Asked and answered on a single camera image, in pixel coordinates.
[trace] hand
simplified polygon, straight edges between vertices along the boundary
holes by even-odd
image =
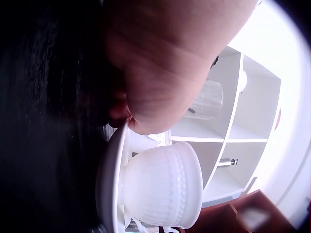
[[[256,0],[114,1],[105,34],[110,62],[124,76],[110,109],[139,134],[164,132],[187,111],[220,51]]]

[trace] glass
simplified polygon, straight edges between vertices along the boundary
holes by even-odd
[[[223,92],[219,82],[206,80],[201,91],[184,114],[185,117],[213,120],[222,107]]]

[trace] wooden surface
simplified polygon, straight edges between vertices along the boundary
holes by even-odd
[[[236,214],[244,207],[255,207],[269,214],[268,221],[256,230],[258,233],[283,233],[294,232],[295,229],[280,212],[280,210],[264,195],[257,190],[241,198],[234,199],[215,206],[203,208],[196,223],[183,233],[200,232],[232,232],[247,233],[236,220]]]

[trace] shelf compartment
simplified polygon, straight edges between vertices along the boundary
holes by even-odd
[[[203,202],[209,202],[242,192],[244,186],[240,185],[225,167],[216,169],[211,182],[204,189]]]
[[[197,154],[200,162],[203,187],[206,186],[208,179],[210,178],[213,168],[219,157],[223,143],[216,142],[188,142]]]
[[[171,129],[173,140],[223,142],[234,104],[237,100],[237,85],[243,55],[229,47],[221,54],[218,62],[210,70],[207,79],[219,82],[223,89],[223,103],[218,117],[212,120],[185,116]]]
[[[235,128],[228,138],[267,139],[276,115],[281,80],[247,56],[243,59],[243,69],[247,84],[239,94],[232,124]]]
[[[242,128],[233,124],[230,130],[230,138],[227,142],[266,142],[267,138],[264,138],[252,131]]]
[[[171,139],[191,142],[224,142],[223,137],[206,125],[206,120],[186,117],[182,117],[171,129]]]
[[[237,165],[218,169],[224,169],[240,187],[244,188],[253,175],[265,146],[266,142],[226,143],[221,158],[239,161]]]

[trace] black fabric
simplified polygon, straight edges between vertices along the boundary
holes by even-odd
[[[99,1],[1,6],[1,228],[86,232],[99,223],[109,65]]]

